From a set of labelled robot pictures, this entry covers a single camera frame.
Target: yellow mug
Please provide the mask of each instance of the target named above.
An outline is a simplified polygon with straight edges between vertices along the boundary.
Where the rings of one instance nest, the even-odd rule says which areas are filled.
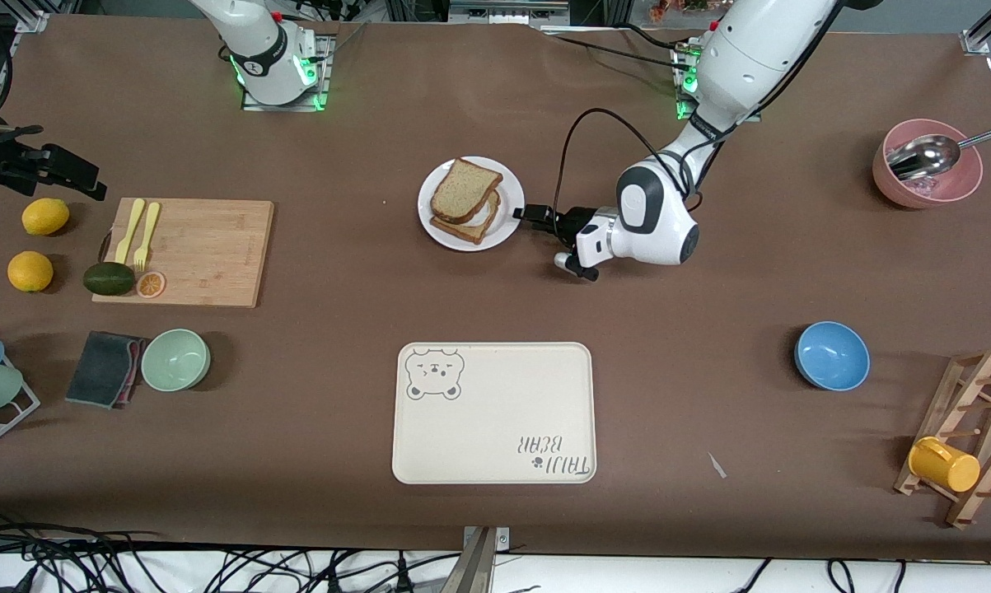
[[[909,472],[953,492],[974,487],[980,470],[978,459],[935,437],[923,437],[909,451]]]

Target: sandwich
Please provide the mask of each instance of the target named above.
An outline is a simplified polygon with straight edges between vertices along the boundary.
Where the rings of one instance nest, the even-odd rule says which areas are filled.
[[[498,214],[502,200],[496,188],[502,182],[502,173],[456,158],[432,192],[432,225],[480,245]]]

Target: light green bowl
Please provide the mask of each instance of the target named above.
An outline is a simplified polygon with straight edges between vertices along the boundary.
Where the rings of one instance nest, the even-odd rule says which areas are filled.
[[[190,329],[171,329],[144,350],[141,371],[155,390],[189,390],[209,371],[209,348]]]

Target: halved citrus fruit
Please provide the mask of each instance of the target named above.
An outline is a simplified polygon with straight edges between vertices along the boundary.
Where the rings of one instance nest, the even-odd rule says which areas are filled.
[[[137,294],[143,299],[153,299],[165,291],[165,275],[163,273],[145,273],[137,281]]]

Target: folded cloth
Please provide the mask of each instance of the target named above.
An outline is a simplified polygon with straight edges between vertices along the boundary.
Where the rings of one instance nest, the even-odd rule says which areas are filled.
[[[137,380],[144,339],[90,331],[70,380],[67,401],[123,408]]]

